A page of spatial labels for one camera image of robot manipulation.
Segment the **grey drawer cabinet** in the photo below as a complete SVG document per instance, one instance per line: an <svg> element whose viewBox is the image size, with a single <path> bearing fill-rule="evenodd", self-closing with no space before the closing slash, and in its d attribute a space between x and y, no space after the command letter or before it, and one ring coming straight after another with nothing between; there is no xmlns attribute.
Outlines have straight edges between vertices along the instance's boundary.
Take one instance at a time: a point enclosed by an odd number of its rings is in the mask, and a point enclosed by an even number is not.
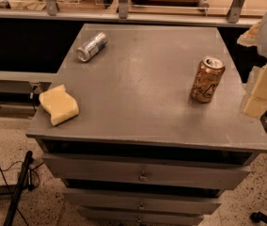
<svg viewBox="0 0 267 226"><path fill-rule="evenodd" d="M218 31L208 27L103 25L107 45L89 62L69 53L55 84L64 84L79 114L52 126L39 110L28 135L46 153L90 154L247 166L267 153L257 120L243 117L243 86L227 65L212 100L190 95L207 55L227 57ZM64 179L66 188L218 199L225 189Z"/></svg>

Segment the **grey metal rail shelf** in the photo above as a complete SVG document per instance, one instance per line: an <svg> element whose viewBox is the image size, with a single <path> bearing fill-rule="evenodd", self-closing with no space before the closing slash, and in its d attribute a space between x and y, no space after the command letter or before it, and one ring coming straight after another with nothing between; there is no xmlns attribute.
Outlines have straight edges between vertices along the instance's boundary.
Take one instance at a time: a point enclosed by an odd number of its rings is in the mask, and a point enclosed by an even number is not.
<svg viewBox="0 0 267 226"><path fill-rule="evenodd" d="M0 0L0 18L250 26L267 0Z"/></svg>

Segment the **middle grey drawer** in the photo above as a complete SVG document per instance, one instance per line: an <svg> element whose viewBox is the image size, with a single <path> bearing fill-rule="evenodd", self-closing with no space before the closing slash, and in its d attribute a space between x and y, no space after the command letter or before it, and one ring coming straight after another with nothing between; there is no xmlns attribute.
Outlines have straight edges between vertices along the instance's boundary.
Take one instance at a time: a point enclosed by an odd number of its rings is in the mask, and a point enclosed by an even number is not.
<svg viewBox="0 0 267 226"><path fill-rule="evenodd" d="M66 188L63 193L74 205L143 212L211 215L221 205L218 199L140 192Z"/></svg>

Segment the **black tripod leg left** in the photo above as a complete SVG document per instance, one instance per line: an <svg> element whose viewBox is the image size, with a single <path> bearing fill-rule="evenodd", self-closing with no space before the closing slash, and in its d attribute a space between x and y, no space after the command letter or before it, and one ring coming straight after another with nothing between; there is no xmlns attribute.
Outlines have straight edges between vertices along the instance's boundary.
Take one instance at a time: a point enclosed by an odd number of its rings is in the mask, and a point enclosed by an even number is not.
<svg viewBox="0 0 267 226"><path fill-rule="evenodd" d="M18 177L18 183L14 188L12 198L10 201L10 205L8 208L8 213L4 222L4 226L12 226L12 222L14 220L15 213L17 211L18 203L21 198L21 194L24 188L25 179L28 174L29 165L34 161L33 153L28 151L25 155L24 162L22 164L22 169L20 175Z"/></svg>

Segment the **orange soda can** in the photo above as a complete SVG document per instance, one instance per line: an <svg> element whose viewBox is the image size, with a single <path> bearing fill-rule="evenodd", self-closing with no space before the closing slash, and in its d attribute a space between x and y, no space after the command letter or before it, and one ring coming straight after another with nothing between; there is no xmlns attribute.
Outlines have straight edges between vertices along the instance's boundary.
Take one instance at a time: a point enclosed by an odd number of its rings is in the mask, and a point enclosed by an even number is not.
<svg viewBox="0 0 267 226"><path fill-rule="evenodd" d="M226 70L224 61L214 55L205 56L199 62L191 97L201 103L209 103Z"/></svg>

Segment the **silver blue soda can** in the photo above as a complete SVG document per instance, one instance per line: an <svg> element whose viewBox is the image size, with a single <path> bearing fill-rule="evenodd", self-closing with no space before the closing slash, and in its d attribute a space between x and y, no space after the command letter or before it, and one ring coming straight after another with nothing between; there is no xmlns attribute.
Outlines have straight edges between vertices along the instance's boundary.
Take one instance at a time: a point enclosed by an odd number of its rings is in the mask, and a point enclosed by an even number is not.
<svg viewBox="0 0 267 226"><path fill-rule="evenodd" d="M106 34L99 32L79 46L76 49L76 55L81 61L88 62L101 51L107 42Z"/></svg>

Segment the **yellow sponge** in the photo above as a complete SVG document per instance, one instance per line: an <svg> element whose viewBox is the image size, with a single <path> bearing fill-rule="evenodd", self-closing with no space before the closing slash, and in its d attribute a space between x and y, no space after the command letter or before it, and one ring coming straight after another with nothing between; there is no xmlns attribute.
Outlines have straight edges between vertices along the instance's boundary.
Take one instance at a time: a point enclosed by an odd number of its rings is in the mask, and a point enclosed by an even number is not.
<svg viewBox="0 0 267 226"><path fill-rule="evenodd" d="M64 84L48 89L39 95L42 108L50 114L52 126L67 121L79 114L79 106Z"/></svg>

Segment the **top grey drawer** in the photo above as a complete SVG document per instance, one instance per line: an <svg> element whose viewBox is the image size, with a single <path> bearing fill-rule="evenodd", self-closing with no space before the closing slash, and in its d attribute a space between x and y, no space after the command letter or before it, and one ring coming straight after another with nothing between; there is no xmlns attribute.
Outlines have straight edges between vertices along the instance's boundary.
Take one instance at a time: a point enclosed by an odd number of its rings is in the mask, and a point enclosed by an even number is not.
<svg viewBox="0 0 267 226"><path fill-rule="evenodd" d="M155 186L231 190L250 173L247 166L123 156L46 153L42 159L58 178Z"/></svg>

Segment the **black object bottom right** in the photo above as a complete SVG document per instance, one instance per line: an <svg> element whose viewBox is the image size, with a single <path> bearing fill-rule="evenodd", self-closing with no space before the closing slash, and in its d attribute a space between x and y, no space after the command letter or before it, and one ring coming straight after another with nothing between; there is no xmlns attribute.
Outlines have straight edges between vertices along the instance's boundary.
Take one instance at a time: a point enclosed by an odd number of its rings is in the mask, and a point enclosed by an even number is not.
<svg viewBox="0 0 267 226"><path fill-rule="evenodd" d="M252 213L250 218L253 222L260 223L262 221L267 224L267 216L261 212Z"/></svg>

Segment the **bottom grey drawer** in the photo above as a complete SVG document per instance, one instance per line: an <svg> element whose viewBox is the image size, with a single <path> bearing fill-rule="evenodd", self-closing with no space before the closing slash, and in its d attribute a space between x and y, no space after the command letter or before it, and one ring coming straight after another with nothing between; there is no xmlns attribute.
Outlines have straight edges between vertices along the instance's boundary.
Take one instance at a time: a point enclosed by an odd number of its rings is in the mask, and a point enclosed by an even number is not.
<svg viewBox="0 0 267 226"><path fill-rule="evenodd" d="M150 213L92 207L79 207L78 212L85 218L101 218L134 221L138 223L157 223L183 226L197 226L203 220L202 216L185 216L181 214Z"/></svg>

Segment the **grey drawer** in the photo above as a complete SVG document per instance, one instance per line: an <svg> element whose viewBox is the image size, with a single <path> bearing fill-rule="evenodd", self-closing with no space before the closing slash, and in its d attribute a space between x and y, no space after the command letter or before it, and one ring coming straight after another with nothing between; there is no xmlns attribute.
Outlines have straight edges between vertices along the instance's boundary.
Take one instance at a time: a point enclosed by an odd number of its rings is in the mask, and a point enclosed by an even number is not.
<svg viewBox="0 0 267 226"><path fill-rule="evenodd" d="M63 193L74 205L143 212L211 215L221 205L218 199L140 192L66 188Z"/></svg>
<svg viewBox="0 0 267 226"><path fill-rule="evenodd" d="M138 223L157 223L183 226L197 226L203 220L202 216L185 216L181 214L150 213L92 207L79 207L78 212L85 218L101 218L134 221Z"/></svg>
<svg viewBox="0 0 267 226"><path fill-rule="evenodd" d="M123 156L46 153L42 159L58 178L155 186L231 190L250 173L247 166Z"/></svg>

